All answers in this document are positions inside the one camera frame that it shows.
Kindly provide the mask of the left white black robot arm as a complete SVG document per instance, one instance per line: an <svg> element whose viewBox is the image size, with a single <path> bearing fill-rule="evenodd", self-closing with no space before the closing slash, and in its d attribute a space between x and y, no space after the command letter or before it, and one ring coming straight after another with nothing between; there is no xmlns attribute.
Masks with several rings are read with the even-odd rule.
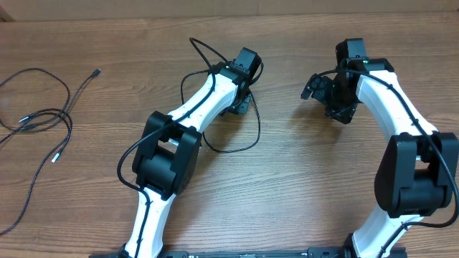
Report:
<svg viewBox="0 0 459 258"><path fill-rule="evenodd" d="M244 47L232 61L208 64L205 83L180 107L148 117L141 139L116 167L119 181L138 193L133 231L117 257L160 256L172 202L194 174L204 131L218 115L245 114L256 103L250 86L263 69L258 53Z"/></svg>

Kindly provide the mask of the black cable silver plugs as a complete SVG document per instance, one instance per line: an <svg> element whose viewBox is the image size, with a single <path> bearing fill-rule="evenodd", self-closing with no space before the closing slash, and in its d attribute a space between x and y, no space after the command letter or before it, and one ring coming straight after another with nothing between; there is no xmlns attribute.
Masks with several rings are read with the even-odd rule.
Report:
<svg viewBox="0 0 459 258"><path fill-rule="evenodd" d="M36 183L36 180L37 180L37 178L38 178L38 176L39 176L44 164L49 160L49 157L52 154L54 154L54 156L51 159L51 162L55 163L60 158L60 156L62 155L62 152L67 147L67 144L70 142L71 135L72 135L72 128L73 128L73 121L72 121L72 118L70 117L70 115L69 115L69 113L67 111L59 110L59 109L56 109L56 108L43 109L43 110L36 111L35 113L32 113L32 114L24 117L22 120L20 120L20 123L22 123L22 124L19 127L15 128L15 129L12 129L10 134L8 134L3 139L1 139L1 143L3 143L5 141L7 141L8 139L10 139L13 135L16 135L17 133L22 133L23 129L25 127L27 127L28 124L31 123L34 119L36 119L38 117L41 117L41 116L45 116L45 115L53 116L57 120L57 122L49 125L45 129L42 129L42 131L49 130L49 129L53 128L54 126L56 126L59 123L64 123L66 128L67 128L67 134L62 139L62 141L60 143L58 143L44 157L44 159L42 160L42 162L38 166L38 169L37 169L37 171L35 172L35 174L34 174L34 176L32 178L32 182L30 183L30 187L29 187L29 190L27 192L27 197L26 197L26 200L24 202L22 210L20 211L20 213L19 213L17 219L15 220L15 222L11 226L9 226L8 228L6 228L5 230L3 230L1 232L2 236L6 235L10 231L12 231L19 224L19 222L22 220L24 214L26 213L26 210L27 210L27 207L29 205L29 202L31 200L32 192L33 192L33 189L34 189L34 185Z"/></svg>

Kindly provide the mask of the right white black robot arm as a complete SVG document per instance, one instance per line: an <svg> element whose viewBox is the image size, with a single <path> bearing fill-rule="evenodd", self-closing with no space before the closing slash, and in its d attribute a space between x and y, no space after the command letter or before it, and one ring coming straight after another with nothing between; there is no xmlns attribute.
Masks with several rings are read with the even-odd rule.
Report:
<svg viewBox="0 0 459 258"><path fill-rule="evenodd" d="M314 74L301 97L325 105L326 116L351 122L356 107L367 106L387 147L374 179L377 205L342 247L310 247L309 257L406 257L395 243L412 226L445 228L458 220L426 223L438 209L458 204L455 172L458 138L441 133L417 111L385 58L367 56L362 38L336 45L336 68Z"/></svg>

